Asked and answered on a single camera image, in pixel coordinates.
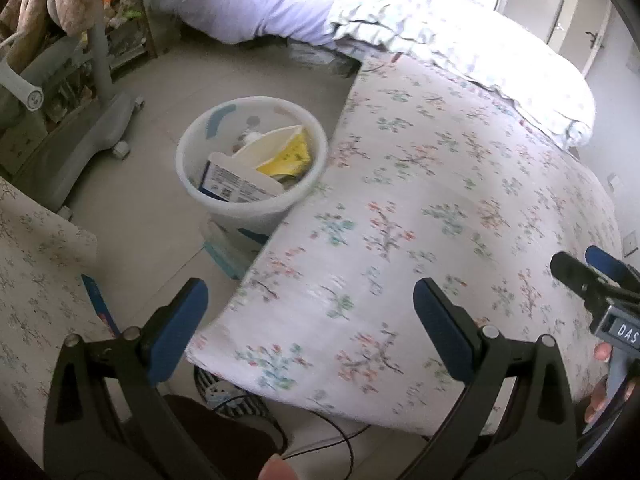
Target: human hand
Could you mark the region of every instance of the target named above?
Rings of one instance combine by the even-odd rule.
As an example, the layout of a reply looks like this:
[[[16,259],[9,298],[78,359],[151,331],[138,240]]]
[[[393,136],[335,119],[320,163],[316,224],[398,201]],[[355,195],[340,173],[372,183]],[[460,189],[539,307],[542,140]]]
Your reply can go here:
[[[593,351],[593,356],[598,361],[607,361],[611,357],[612,350],[613,348],[609,343],[599,343]],[[604,376],[601,378],[591,393],[591,403],[584,412],[584,421],[587,424],[589,424],[593,420],[593,417],[604,408],[607,397],[607,377],[608,376]],[[631,396],[635,386],[635,379],[629,381],[629,384],[626,387],[625,400]]]
[[[298,480],[298,475],[276,454],[267,460],[258,475],[258,480]]]

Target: yellow packaging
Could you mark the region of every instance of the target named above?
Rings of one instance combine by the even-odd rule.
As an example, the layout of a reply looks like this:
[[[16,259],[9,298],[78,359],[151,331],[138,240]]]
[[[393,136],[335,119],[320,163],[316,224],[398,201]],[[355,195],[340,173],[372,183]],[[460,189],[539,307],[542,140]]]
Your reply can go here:
[[[255,169],[273,178],[297,177],[308,169],[310,163],[306,130],[303,128],[300,133],[291,138],[279,154]]]

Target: wall socket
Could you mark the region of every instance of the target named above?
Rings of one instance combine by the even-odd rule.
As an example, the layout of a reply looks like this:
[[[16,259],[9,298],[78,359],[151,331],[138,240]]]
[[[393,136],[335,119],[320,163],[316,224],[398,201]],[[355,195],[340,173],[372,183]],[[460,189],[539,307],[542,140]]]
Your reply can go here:
[[[636,232],[631,231],[628,235],[622,238],[622,255],[626,258],[637,250],[638,240],[636,239]]]

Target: blue decal on trash can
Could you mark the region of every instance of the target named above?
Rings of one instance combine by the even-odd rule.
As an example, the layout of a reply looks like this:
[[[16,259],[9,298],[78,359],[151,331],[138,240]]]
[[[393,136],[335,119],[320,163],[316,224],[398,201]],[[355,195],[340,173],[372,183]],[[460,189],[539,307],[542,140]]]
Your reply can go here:
[[[228,105],[220,110],[216,110],[211,114],[209,121],[207,122],[206,138],[210,139],[211,137],[215,137],[218,133],[218,127],[220,126],[220,122],[227,114],[236,111],[236,105]]]
[[[244,227],[239,227],[238,232],[241,235],[246,236],[250,240],[254,242],[258,242],[260,245],[264,245],[269,241],[269,237],[267,235],[263,235],[261,233],[254,233],[253,231],[249,231],[249,229],[245,229]]]

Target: floral pattern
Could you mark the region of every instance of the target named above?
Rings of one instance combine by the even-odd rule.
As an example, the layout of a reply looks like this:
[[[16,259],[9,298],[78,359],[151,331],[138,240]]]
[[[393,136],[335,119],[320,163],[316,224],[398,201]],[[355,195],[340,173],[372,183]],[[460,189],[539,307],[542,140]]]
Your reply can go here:
[[[415,315],[415,282],[429,276],[478,325],[523,340],[552,334],[577,399],[604,366],[581,300],[548,264],[592,239],[620,256],[606,192],[509,101],[427,63],[372,57],[321,182],[188,356],[281,402],[433,434],[462,385]],[[261,353],[257,341],[299,342],[304,353]]]
[[[88,301],[81,274],[95,263],[95,237],[0,178],[0,413],[42,464],[49,385],[64,338],[110,333]]]

